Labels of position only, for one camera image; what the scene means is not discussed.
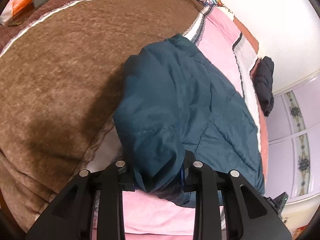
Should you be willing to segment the black folded puffer jacket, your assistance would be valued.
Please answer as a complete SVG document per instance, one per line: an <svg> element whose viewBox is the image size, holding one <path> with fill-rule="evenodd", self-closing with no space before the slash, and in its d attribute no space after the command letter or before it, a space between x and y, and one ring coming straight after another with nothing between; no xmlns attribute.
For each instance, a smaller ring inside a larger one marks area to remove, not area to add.
<svg viewBox="0 0 320 240"><path fill-rule="evenodd" d="M274 62L268 56L261 59L253 75L253 84L264 116L268 117L274 107L272 93Z"/></svg>

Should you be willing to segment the white wardrobe with floral trim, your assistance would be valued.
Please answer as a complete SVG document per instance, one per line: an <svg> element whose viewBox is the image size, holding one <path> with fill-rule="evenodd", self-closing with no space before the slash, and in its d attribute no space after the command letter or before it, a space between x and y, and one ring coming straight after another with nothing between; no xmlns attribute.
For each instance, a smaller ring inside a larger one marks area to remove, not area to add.
<svg viewBox="0 0 320 240"><path fill-rule="evenodd" d="M281 216L296 235L319 207L319 75L275 95L266 123L265 194L288 194Z"/></svg>

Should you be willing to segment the black smartphone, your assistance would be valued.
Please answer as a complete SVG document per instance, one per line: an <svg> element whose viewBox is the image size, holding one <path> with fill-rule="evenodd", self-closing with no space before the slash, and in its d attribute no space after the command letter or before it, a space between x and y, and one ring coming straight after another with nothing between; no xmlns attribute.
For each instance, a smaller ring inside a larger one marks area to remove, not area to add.
<svg viewBox="0 0 320 240"><path fill-rule="evenodd" d="M49 0L33 0L29 5L22 9L13 18L8 20L4 25L7 27L14 27L21 25L29 16L31 16L37 9L46 4Z"/></svg>

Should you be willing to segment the striped patchwork bed blanket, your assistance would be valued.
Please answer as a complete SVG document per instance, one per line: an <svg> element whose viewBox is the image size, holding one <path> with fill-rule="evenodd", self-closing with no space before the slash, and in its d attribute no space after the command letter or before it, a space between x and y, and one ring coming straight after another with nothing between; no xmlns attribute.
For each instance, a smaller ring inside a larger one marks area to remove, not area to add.
<svg viewBox="0 0 320 240"><path fill-rule="evenodd" d="M27 232L82 168L121 155L113 113L123 63L177 33L194 41L245 98L267 173L265 118L251 81L259 43L224 8L197 0L52 0L1 27L1 208Z"/></svg>

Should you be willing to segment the orange white tissue pack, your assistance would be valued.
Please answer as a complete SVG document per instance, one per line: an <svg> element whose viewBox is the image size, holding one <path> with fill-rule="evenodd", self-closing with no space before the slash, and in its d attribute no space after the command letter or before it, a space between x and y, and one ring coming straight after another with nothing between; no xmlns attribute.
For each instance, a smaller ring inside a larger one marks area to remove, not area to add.
<svg viewBox="0 0 320 240"><path fill-rule="evenodd" d="M33 0L9 0L1 13L1 25L5 25Z"/></svg>

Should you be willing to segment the teal quilted puffer jacket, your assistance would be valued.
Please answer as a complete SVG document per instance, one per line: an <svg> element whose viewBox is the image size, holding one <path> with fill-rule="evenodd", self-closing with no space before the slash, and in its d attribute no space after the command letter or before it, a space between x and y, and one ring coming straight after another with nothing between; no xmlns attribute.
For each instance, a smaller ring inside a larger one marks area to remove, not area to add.
<svg viewBox="0 0 320 240"><path fill-rule="evenodd" d="M124 64L113 119L138 189L181 207L187 151L213 170L239 171L265 193L257 127L244 99L200 50L177 34L145 46Z"/></svg>

